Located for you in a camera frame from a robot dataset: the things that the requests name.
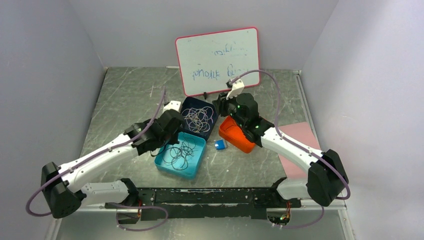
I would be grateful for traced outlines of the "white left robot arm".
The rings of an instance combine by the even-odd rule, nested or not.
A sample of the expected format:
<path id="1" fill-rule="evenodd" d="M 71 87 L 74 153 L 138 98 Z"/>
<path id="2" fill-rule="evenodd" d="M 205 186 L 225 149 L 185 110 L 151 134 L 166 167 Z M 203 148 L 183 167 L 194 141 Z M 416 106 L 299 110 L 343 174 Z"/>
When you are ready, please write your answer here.
<path id="1" fill-rule="evenodd" d="M 101 183 L 93 183 L 92 179 L 116 163 L 177 143 L 183 126 L 181 113 L 168 109 L 159 118 L 132 124 L 105 146 L 79 159 L 62 165 L 46 164 L 42 168 L 41 187 L 50 214 L 61 219 L 88 205 L 138 205 L 139 191 L 130 179 Z"/>

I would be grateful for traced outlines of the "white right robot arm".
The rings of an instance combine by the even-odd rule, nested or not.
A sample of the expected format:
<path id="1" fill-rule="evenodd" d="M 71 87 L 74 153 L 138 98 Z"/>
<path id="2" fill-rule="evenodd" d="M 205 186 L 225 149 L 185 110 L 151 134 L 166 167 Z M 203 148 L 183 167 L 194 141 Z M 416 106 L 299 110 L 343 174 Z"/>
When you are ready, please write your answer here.
<path id="1" fill-rule="evenodd" d="M 321 151 L 283 133 L 260 116 L 258 103 L 250 93 L 227 98 L 222 92 L 212 103 L 219 116 L 235 121 L 249 142 L 283 156 L 306 173 L 306 177 L 287 177 L 277 184 L 269 197 L 275 207 L 282 207 L 290 199 L 311 199 L 328 207 L 335 199 L 341 199 L 343 190 L 350 191 L 349 179 L 336 151 Z"/>

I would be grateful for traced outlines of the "dark blue square tray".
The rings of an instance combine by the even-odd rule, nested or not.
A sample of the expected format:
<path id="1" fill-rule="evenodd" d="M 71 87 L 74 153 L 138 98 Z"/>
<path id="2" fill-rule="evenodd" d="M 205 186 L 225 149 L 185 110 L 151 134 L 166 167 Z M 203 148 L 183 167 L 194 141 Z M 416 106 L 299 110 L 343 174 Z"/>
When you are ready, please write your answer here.
<path id="1" fill-rule="evenodd" d="M 218 120 L 213 104 L 190 96 L 182 102 L 181 115 L 184 119 L 182 131 L 205 141 L 209 139 Z"/>

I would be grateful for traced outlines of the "orange square tray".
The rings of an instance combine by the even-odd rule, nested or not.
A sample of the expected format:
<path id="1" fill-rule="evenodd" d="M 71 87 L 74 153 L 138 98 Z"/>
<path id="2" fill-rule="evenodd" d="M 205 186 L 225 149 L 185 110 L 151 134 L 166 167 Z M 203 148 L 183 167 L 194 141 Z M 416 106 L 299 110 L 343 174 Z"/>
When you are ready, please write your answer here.
<path id="1" fill-rule="evenodd" d="M 218 134 L 221 138 L 246 154 L 251 153 L 256 146 L 245 137 L 240 126 L 230 116 L 226 117 L 219 126 Z"/>

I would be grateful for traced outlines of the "teal square tray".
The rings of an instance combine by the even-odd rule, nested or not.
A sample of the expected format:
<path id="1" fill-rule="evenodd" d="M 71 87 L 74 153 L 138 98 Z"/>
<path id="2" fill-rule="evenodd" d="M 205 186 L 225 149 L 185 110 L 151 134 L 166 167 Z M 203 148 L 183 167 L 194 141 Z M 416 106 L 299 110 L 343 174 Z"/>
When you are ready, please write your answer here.
<path id="1" fill-rule="evenodd" d="M 194 179 L 202 163 L 206 141 L 198 136 L 180 132 L 177 144 L 167 144 L 155 156 L 154 164 L 160 171 Z"/>

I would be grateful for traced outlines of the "small blue white object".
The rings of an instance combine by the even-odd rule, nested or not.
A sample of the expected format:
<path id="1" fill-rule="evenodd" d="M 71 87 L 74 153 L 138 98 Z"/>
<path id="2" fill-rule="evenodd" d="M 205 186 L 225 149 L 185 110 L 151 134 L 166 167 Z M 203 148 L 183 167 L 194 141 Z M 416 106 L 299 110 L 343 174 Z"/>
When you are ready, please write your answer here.
<path id="1" fill-rule="evenodd" d="M 214 147 L 217 151 L 225 150 L 227 148 L 227 142 L 224 139 L 216 140 Z"/>

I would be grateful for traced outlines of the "pink-framed whiteboard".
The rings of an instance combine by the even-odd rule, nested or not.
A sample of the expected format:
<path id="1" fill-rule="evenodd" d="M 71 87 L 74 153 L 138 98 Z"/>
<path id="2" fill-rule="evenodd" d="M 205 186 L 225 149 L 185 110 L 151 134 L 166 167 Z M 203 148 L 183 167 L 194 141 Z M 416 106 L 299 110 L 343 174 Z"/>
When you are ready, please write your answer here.
<path id="1" fill-rule="evenodd" d="M 186 96 L 226 91 L 227 81 L 245 72 L 246 87 L 257 86 L 260 75 L 258 30 L 245 27 L 178 37 L 175 48 Z"/>

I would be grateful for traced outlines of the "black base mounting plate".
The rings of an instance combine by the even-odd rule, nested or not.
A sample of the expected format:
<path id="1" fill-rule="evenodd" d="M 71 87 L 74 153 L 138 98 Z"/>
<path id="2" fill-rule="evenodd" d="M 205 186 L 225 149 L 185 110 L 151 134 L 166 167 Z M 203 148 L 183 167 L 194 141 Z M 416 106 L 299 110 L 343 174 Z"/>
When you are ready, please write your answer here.
<path id="1" fill-rule="evenodd" d="M 265 220 L 271 209 L 299 208 L 297 198 L 283 199 L 273 187 L 152 188 L 139 187 L 122 206 L 147 207 L 140 220 L 237 218 Z"/>

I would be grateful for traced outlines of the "aluminium frame rail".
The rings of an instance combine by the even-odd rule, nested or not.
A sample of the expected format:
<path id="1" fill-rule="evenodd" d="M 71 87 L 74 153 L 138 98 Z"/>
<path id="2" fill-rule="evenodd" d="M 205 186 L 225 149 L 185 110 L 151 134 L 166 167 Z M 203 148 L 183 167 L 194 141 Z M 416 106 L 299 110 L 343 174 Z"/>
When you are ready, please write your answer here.
<path id="1" fill-rule="evenodd" d="M 54 220 L 48 240 L 353 240 L 346 204 L 325 210 L 274 187 L 140 188 L 131 207 L 89 205 Z"/>

